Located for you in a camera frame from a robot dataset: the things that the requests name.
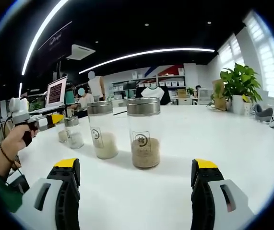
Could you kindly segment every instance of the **white table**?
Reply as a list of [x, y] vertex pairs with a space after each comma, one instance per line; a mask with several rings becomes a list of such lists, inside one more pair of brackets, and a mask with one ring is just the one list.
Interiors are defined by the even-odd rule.
[[[126, 108], [115, 108], [114, 113]], [[187, 230], [191, 227], [191, 161], [216, 163], [259, 213], [274, 192], [274, 129], [248, 117], [205, 106], [162, 106], [161, 162], [151, 170], [131, 162], [127, 114], [115, 116], [119, 154], [96, 158], [88, 118], [80, 119], [85, 145], [57, 141], [55, 128], [41, 132], [19, 157], [29, 185], [46, 178], [61, 159], [80, 159], [79, 224], [88, 230]]]

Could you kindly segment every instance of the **laptop screen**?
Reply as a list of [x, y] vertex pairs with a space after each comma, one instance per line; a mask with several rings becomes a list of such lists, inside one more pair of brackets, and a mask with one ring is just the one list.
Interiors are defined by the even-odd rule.
[[46, 107], [64, 104], [66, 80], [67, 77], [60, 78], [48, 85]]

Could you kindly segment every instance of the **led light strip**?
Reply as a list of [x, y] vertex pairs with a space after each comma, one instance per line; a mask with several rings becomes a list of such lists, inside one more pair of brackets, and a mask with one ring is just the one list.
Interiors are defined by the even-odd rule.
[[119, 61], [119, 60], [122, 60], [122, 59], [131, 58], [131, 57], [135, 57], [135, 56], [140, 56], [140, 55], [144, 55], [144, 54], [162, 53], [162, 52], [170, 52], [170, 51], [200, 51], [200, 52], [211, 52], [211, 53], [214, 52], [213, 49], [202, 49], [202, 48], [156, 49], [156, 50], [150, 50], [150, 51], [145, 51], [145, 52], [141, 52], [141, 53], [130, 54], [130, 55], [122, 56], [122, 57], [120, 57], [120, 58], [112, 59], [112, 60], [110, 60], [110, 61], [106, 61], [106, 62], [103, 62], [103, 63], [98, 64], [98, 65], [96, 65], [96, 66], [92, 66], [92, 67], [87, 68], [87, 69], [85, 69], [85, 70], [83, 70], [83, 71], [80, 71], [79, 74], [84, 73], [84, 72], [87, 72], [87, 71], [89, 71], [89, 70], [91, 70], [91, 69], [94, 69], [94, 68], [96, 68], [96, 67], [103, 66], [103, 65], [105, 65], [105, 64], [114, 62], [114, 61]]
[[42, 35], [44, 29], [46, 28], [46, 26], [48, 25], [48, 23], [50, 22], [50, 20], [55, 16], [55, 14], [61, 9], [62, 6], [64, 6], [65, 3], [67, 3], [69, 0], [60, 0], [58, 2], [58, 4], [52, 9], [52, 11], [47, 15], [46, 19], [43, 21], [43, 23], [41, 24], [40, 28], [38, 29], [31, 45], [30, 48], [28, 50], [25, 62], [24, 62], [24, 66], [23, 66], [23, 71], [22, 71], [22, 75], [25, 74], [31, 54], [36, 46], [37, 41], [39, 40], [40, 36]]
[[20, 89], [19, 89], [19, 91], [18, 91], [18, 97], [21, 97], [22, 86], [23, 86], [23, 83], [21, 82], [21, 83], [20, 83]]

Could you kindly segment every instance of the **bottle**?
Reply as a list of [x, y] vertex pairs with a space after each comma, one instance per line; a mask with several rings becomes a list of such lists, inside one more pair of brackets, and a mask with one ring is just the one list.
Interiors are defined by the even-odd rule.
[[158, 97], [127, 101], [132, 163], [138, 168], [151, 168], [160, 163], [160, 101]]
[[112, 102], [93, 102], [87, 105], [92, 141], [96, 156], [110, 159], [118, 154], [114, 135]]
[[68, 136], [64, 127], [64, 118], [55, 123], [55, 126], [58, 133], [58, 141], [66, 142], [68, 140]]
[[68, 143], [71, 149], [79, 149], [83, 146], [83, 137], [78, 117], [66, 117], [64, 119], [65, 130], [68, 137]]

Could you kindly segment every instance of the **sign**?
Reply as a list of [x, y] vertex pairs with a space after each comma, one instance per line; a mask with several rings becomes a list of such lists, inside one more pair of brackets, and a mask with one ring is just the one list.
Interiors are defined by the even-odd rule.
[[72, 22], [55, 32], [43, 45], [37, 50], [37, 69], [39, 73], [46, 71], [52, 64], [71, 55]]

